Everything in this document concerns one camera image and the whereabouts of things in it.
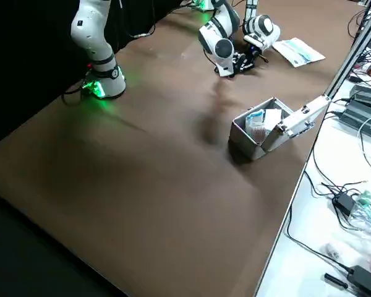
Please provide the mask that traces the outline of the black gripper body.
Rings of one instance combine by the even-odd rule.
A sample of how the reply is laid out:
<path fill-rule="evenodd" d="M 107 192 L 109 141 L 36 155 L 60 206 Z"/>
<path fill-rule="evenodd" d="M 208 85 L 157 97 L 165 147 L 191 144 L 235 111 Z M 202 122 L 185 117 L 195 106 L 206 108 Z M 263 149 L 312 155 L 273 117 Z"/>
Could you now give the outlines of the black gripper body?
<path fill-rule="evenodd" d="M 235 51 L 232 57 L 233 74 L 238 75 L 255 67 L 256 57 L 251 53 L 240 53 Z"/>
<path fill-rule="evenodd" d="M 262 55 L 261 49 L 254 45 L 251 45 L 249 48 L 249 58 L 252 62 L 255 62 L 258 58 L 262 59 L 264 62 L 268 61 L 268 59 Z"/>

